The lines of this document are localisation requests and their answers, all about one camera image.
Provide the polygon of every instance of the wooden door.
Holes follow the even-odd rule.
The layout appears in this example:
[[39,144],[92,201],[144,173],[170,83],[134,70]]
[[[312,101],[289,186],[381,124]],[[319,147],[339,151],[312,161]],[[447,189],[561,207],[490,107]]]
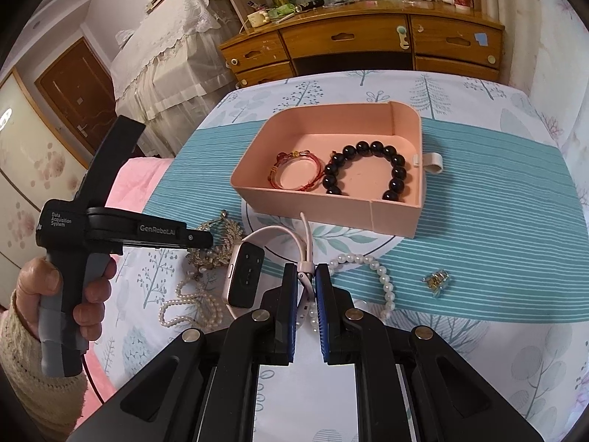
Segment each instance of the wooden door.
[[81,38],[35,84],[88,151],[96,152],[116,119],[113,81]]

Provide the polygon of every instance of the drawer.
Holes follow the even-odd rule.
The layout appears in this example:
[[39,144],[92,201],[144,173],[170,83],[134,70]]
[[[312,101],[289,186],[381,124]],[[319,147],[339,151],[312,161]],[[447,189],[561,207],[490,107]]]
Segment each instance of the drawer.
[[463,61],[444,60],[427,56],[415,57],[415,69],[417,71],[432,71],[435,73],[448,73],[450,75],[467,76],[468,78],[484,79],[486,81],[498,81],[499,70],[482,66],[481,64],[464,63]]
[[290,66],[290,62],[269,64],[261,68],[242,71],[236,75],[237,81],[242,88],[260,85],[269,81],[278,81],[280,79],[293,78],[295,73]]
[[[405,34],[400,35],[397,27]],[[282,30],[291,58],[360,51],[410,52],[403,15],[329,18]]]
[[267,33],[221,50],[234,73],[265,64],[287,61],[288,55],[278,32]]
[[441,56],[499,69],[503,32],[464,21],[411,17],[413,49],[419,55]]

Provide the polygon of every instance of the beige sleeve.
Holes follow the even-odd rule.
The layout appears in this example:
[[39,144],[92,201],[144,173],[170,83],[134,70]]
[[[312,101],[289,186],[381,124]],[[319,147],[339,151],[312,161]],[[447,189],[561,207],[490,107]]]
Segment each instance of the beige sleeve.
[[50,379],[40,368],[40,342],[23,327],[14,308],[0,322],[0,363],[13,389],[41,430],[51,441],[64,441],[82,414],[87,380],[84,373]]

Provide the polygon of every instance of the black bead bracelet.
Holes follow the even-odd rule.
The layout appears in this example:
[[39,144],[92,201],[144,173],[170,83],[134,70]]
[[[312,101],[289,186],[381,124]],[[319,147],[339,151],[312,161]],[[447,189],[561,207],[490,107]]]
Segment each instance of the black bead bracelet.
[[405,189],[405,178],[407,177],[407,170],[405,166],[405,158],[397,153],[394,146],[384,146],[380,141],[373,141],[368,144],[366,141],[360,141],[356,146],[351,144],[346,146],[342,152],[333,152],[331,160],[325,166],[323,172],[323,187],[327,190],[327,194],[342,195],[342,190],[338,187],[338,172],[339,169],[346,163],[352,161],[357,156],[377,156],[385,158],[391,163],[391,177],[389,181],[389,189],[382,195],[385,201],[398,201],[399,195]]

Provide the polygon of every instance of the finger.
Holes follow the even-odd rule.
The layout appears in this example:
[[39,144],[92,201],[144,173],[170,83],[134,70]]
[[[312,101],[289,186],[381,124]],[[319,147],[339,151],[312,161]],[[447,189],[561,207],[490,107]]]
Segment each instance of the finger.
[[59,271],[41,258],[29,261],[20,271],[17,280],[17,311],[28,324],[39,321],[40,296],[53,296],[61,283]]
[[98,341],[102,335],[102,324],[80,327],[80,333],[84,339],[89,341]]
[[107,302],[111,295],[110,281],[106,277],[92,281],[86,286],[84,295],[88,302],[94,304],[97,302]]
[[84,302],[74,308],[74,320],[80,326],[93,326],[104,319],[104,304]]
[[111,257],[111,260],[108,263],[107,268],[104,270],[104,277],[106,277],[107,279],[113,279],[113,277],[116,273],[117,273],[117,262]]

